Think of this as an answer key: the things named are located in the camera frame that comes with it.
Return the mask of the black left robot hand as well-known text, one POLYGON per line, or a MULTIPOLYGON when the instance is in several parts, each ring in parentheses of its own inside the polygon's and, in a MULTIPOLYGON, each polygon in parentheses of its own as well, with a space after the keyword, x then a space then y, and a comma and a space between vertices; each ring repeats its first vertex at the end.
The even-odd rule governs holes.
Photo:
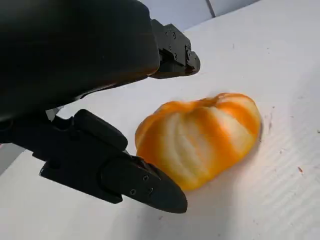
POLYGON ((44 161, 43 178, 117 204, 127 196, 182 214, 188 202, 162 170, 130 155, 126 137, 79 110, 48 111, 144 80, 191 76, 201 62, 174 25, 137 0, 3 0, 0 3, 0 141, 44 161))

